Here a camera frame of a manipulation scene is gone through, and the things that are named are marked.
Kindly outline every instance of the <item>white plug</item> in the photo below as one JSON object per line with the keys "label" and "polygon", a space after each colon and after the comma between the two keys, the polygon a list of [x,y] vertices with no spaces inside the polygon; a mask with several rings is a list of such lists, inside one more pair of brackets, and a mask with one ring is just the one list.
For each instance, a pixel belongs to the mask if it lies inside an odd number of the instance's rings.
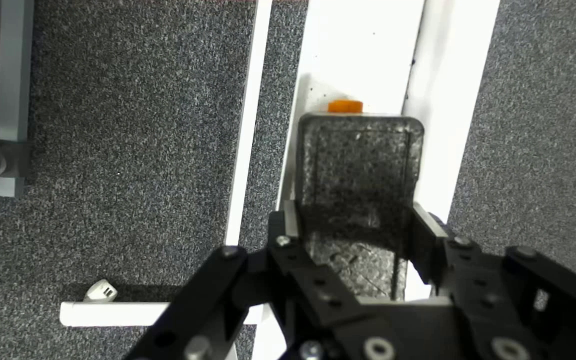
{"label": "white plug", "polygon": [[102,278],[101,280],[90,286],[90,289],[86,291],[86,296],[84,297],[85,302],[94,303],[109,303],[115,300],[117,297],[117,289],[110,285],[108,280]]}

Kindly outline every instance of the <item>screw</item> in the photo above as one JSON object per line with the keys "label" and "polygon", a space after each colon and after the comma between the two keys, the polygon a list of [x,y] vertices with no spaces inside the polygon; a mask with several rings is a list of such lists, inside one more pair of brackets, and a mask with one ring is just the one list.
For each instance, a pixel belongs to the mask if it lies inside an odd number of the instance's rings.
{"label": "screw", "polygon": [[457,243],[457,245],[462,248],[470,248],[471,246],[473,246],[473,241],[468,239],[468,237],[455,236],[454,242]]}
{"label": "screw", "polygon": [[324,355],[324,348],[318,341],[304,341],[299,347],[299,355],[302,360],[321,360]]}
{"label": "screw", "polygon": [[517,255],[528,260],[534,259],[535,256],[537,256],[537,250],[528,246],[519,245],[514,248],[514,251],[517,253]]}
{"label": "screw", "polygon": [[290,243],[293,241],[290,239],[290,237],[286,236],[286,235],[279,235],[277,236],[277,239],[274,240],[277,245],[279,245],[281,248],[285,248],[286,246],[290,245]]}
{"label": "screw", "polygon": [[222,246],[221,256],[223,256],[224,259],[231,259],[237,256],[239,250],[237,246]]}
{"label": "screw", "polygon": [[363,354],[368,360],[394,360],[397,356],[395,347],[383,337],[369,337],[363,342]]}
{"label": "screw", "polygon": [[203,335],[195,335],[183,349],[185,360],[207,360],[212,353],[210,340]]}
{"label": "screw", "polygon": [[530,353],[521,342],[510,337],[494,337],[490,342],[499,360],[530,360]]}

